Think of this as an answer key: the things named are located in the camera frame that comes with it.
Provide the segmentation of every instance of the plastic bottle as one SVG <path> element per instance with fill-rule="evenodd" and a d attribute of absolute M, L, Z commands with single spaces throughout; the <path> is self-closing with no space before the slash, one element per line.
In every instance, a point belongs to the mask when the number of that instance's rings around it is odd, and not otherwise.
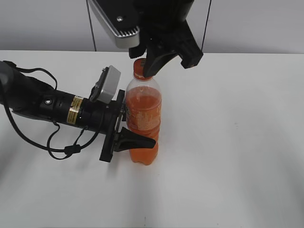
<path fill-rule="evenodd" d="M 153 77 L 143 77 L 146 59 L 134 62 L 134 79 L 126 90 L 127 125 L 130 131 L 153 138 L 156 141 L 152 149 L 131 149 L 133 162 L 150 165 L 158 153 L 158 134 L 161 125 L 162 95 Z"/>

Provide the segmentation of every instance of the white wall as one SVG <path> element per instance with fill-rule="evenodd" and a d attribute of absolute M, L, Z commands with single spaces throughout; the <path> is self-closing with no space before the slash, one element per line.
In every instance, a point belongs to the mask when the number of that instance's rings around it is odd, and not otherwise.
<path fill-rule="evenodd" d="M 93 50 L 85 0 L 1 0 L 0 49 Z M 209 0 L 188 22 L 201 44 Z M 304 53 L 304 0 L 213 0 L 204 52 Z M 94 15 L 99 51 L 117 49 Z"/>
<path fill-rule="evenodd" d="M 304 53 L 304 0 L 213 0 L 204 51 Z"/>

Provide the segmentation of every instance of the bottle neck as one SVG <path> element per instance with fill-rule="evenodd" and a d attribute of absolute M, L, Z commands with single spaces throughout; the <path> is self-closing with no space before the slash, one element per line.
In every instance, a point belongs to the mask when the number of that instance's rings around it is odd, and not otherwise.
<path fill-rule="evenodd" d="M 136 74 L 135 72 L 133 73 L 133 77 L 135 78 L 136 81 L 140 81 L 140 82 L 148 82 L 153 79 L 153 77 L 144 77 L 142 75 Z"/>

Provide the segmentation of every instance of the orange cap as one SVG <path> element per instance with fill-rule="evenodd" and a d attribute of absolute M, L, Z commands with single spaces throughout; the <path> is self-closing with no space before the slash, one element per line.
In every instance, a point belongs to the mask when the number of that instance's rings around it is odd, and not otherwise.
<path fill-rule="evenodd" d="M 143 66 L 146 63 L 146 58 L 139 58 L 134 61 L 134 77 L 141 81 L 148 81 L 152 77 L 143 77 Z"/>

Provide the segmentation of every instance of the yellow sticker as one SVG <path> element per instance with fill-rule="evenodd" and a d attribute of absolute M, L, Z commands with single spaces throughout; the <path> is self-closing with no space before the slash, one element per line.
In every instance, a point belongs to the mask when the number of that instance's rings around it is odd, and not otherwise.
<path fill-rule="evenodd" d="M 71 103 L 71 106 L 70 106 L 70 110 L 68 111 L 67 118 L 66 118 L 66 122 L 68 124 L 75 124 L 76 123 L 76 119 L 77 119 L 77 116 L 78 116 L 78 112 L 79 112 L 82 100 L 83 100 L 83 98 L 80 97 L 80 96 L 75 96 L 74 97 L 74 99 Z"/>

